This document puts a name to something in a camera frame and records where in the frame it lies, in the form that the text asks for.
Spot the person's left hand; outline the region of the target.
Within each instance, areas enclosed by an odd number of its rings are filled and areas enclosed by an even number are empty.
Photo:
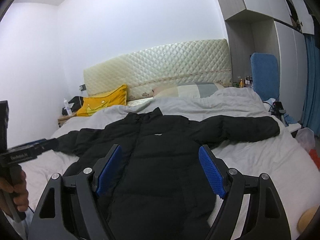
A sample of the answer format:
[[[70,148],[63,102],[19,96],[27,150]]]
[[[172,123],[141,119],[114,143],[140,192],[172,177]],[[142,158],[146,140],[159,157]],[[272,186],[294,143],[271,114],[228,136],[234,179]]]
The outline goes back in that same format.
[[[25,212],[29,206],[28,200],[28,191],[27,191],[27,182],[26,174],[21,171],[21,182],[12,186],[4,178],[1,177],[1,190],[2,192],[15,193],[16,196],[13,198],[13,203],[17,207],[19,212]]]

